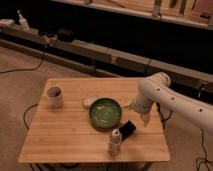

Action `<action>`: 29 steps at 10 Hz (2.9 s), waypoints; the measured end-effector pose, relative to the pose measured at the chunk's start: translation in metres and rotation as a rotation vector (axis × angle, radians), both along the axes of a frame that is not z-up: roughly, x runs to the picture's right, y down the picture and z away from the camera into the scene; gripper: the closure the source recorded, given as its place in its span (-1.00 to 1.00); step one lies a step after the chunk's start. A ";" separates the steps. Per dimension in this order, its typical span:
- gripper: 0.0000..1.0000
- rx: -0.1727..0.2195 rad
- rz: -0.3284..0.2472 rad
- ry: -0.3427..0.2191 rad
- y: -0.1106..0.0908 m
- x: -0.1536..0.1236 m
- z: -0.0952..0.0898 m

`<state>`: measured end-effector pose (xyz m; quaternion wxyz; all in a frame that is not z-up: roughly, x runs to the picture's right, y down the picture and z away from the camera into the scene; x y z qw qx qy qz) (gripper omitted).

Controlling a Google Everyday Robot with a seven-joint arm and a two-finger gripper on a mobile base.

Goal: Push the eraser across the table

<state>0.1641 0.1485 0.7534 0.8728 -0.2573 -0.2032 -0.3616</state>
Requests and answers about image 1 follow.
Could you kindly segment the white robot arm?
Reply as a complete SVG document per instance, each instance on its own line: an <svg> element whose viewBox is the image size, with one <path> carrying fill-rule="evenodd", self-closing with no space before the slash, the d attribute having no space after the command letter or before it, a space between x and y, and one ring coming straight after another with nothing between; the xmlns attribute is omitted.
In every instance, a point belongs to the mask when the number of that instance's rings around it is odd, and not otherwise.
<svg viewBox="0 0 213 171"><path fill-rule="evenodd" d="M213 136L213 105L182 95L170 89L170 85L171 79L164 72L142 77L137 84L137 94L125 107L131 107L143 117L150 113L154 103L159 103Z"/></svg>

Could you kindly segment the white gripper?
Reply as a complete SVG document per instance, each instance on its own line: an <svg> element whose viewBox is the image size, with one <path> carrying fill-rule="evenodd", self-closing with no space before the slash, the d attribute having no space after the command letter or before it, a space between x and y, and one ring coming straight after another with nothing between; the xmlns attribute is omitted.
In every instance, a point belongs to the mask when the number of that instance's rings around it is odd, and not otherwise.
<svg viewBox="0 0 213 171"><path fill-rule="evenodd" d="M144 97L136 96L122 105L123 109L133 109L140 115L143 125L147 126L150 121L151 101Z"/></svg>

